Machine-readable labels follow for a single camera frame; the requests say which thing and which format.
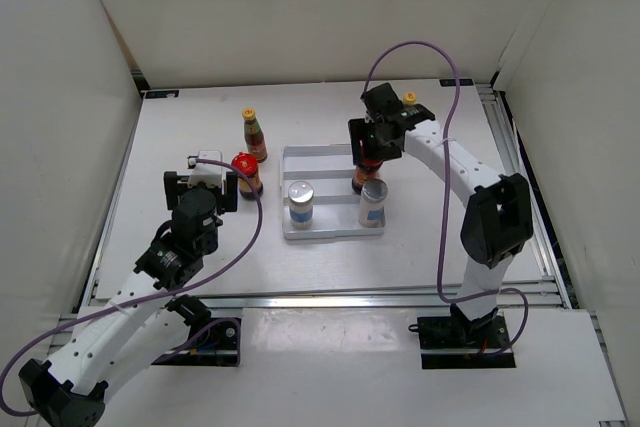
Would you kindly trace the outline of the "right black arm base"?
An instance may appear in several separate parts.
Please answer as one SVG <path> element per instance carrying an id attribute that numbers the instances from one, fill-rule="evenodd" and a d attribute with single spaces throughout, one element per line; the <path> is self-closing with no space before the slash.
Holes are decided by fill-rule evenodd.
<path id="1" fill-rule="evenodd" d="M 500 352 L 510 342 L 505 319 L 498 315 L 469 339 L 448 316 L 418 317 L 408 326 L 418 336 L 423 370 L 513 369 L 511 349 Z"/>

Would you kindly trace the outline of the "silver-lid white shaker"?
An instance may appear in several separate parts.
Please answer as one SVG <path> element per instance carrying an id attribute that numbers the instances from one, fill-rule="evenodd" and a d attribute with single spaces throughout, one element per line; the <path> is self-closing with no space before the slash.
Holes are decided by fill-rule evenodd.
<path id="1" fill-rule="evenodd" d="M 313 221 L 314 189 L 307 181 L 296 181 L 288 188 L 289 216 L 296 229 L 307 229 Z"/>
<path id="2" fill-rule="evenodd" d="M 378 178 L 368 179 L 362 186 L 358 222 L 364 228 L 382 228 L 385 223 L 387 184 Z"/>

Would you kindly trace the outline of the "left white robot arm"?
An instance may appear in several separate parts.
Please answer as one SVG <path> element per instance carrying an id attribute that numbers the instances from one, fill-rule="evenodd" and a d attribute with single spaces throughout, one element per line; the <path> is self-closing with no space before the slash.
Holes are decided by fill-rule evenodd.
<path id="1" fill-rule="evenodd" d="M 214 318 L 190 281 L 218 248 L 222 215 L 237 209 L 235 171 L 167 172 L 169 220 L 161 224 L 124 285 L 103 309 L 76 319 L 80 332 L 47 359 L 28 360 L 18 377 L 30 407 L 51 426 L 94 426 L 133 377 L 198 347 L 239 320 Z"/>

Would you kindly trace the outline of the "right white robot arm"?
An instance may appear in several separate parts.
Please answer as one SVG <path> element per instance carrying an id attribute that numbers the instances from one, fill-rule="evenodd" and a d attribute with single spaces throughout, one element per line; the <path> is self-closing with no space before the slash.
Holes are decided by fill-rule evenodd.
<path id="1" fill-rule="evenodd" d="M 400 100 L 388 83 L 361 96 L 363 118 L 348 123 L 354 163 L 387 162 L 404 155 L 425 165 L 465 209 L 460 240 L 468 262 L 461 287 L 449 300 L 449 334 L 470 347 L 497 313 L 506 271 L 533 235 L 528 181 L 484 164 L 447 136 L 425 106 Z"/>

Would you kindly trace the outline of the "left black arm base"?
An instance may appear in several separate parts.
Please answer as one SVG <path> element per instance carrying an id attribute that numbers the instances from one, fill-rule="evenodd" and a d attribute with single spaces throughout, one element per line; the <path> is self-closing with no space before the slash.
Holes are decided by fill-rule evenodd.
<path id="1" fill-rule="evenodd" d="M 191 337 L 199 332 L 192 328 L 189 344 L 181 349 L 174 348 L 157 359 L 157 366 L 190 367 L 238 367 L 241 347 L 241 317 L 214 317 L 202 327 L 207 327 L 195 339 Z"/>

